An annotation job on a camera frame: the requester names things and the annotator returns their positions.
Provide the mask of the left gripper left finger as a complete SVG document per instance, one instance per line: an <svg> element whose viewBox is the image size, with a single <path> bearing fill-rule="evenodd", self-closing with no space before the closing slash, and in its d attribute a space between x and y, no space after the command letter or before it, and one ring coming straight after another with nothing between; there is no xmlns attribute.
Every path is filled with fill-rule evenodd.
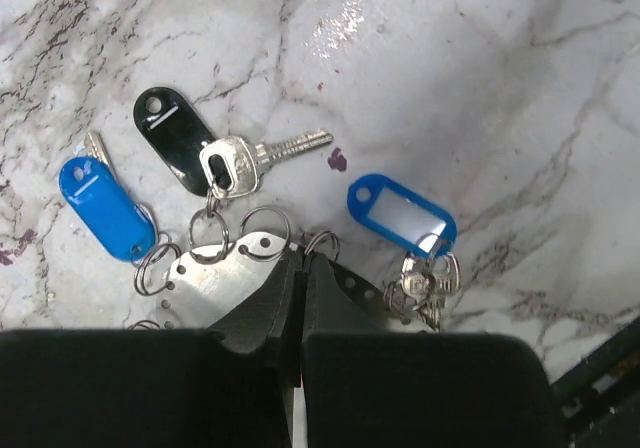
<svg viewBox="0 0 640 448"><path fill-rule="evenodd" d="M288 447L300 254L201 329L1 336L5 447Z"/></svg>

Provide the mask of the black key tag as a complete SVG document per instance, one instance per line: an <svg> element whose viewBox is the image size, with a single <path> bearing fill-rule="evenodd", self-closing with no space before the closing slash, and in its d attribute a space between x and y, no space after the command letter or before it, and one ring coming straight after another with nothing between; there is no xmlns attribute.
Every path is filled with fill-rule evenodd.
<svg viewBox="0 0 640 448"><path fill-rule="evenodd" d="M252 144L237 135L217 138L187 100L167 87L137 98L133 120L143 138L190 193L234 199L256 192L274 165L333 142L325 130L275 143Z"/></svg>

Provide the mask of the blue key tag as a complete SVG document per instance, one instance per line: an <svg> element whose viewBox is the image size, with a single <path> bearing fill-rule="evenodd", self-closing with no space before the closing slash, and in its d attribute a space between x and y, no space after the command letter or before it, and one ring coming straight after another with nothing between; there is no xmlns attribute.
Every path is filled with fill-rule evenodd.
<svg viewBox="0 0 640 448"><path fill-rule="evenodd" d="M88 132L83 144L60 169L60 192L112 257L136 262L155 245L155 225L120 185L100 134Z"/></svg>
<svg viewBox="0 0 640 448"><path fill-rule="evenodd" d="M348 188L347 208L363 227L422 258L451 251L458 229L444 208L382 174L367 174Z"/></svg>

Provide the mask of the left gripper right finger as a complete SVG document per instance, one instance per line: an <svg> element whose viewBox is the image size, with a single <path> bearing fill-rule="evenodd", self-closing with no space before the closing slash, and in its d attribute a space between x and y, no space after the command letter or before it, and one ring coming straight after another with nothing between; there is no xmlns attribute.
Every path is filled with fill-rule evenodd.
<svg viewBox="0 0 640 448"><path fill-rule="evenodd" d="M564 447L545 370L522 340L378 328L328 259L307 262L301 343L311 447Z"/></svg>

